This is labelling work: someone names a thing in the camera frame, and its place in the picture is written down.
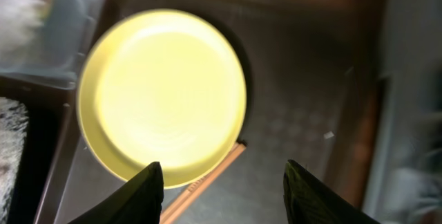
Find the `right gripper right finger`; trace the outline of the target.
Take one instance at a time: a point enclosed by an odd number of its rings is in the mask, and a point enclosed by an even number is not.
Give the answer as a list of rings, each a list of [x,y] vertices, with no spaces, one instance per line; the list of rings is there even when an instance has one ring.
[[[294,160],[285,165],[283,188],[290,224],[378,224]]]

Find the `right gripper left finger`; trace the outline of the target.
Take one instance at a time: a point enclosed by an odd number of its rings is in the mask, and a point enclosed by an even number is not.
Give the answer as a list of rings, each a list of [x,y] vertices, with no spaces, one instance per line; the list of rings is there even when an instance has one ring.
[[[159,162],[152,162],[100,204],[71,224],[158,224],[164,200]]]

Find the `wooden chopstick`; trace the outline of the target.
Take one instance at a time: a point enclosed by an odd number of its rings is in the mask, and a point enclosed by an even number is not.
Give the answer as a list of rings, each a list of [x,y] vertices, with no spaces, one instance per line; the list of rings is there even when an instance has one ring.
[[[190,184],[162,213],[160,224],[173,224],[189,206],[244,152],[243,142],[236,142],[225,159],[205,177]]]

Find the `yellow plate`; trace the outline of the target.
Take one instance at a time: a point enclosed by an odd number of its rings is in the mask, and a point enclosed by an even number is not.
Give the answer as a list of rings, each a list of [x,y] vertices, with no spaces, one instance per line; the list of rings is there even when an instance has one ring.
[[[117,22],[93,46],[77,88],[77,119],[97,161],[123,181],[158,162],[167,189],[213,171],[246,111],[231,43],[203,18],[174,9]]]

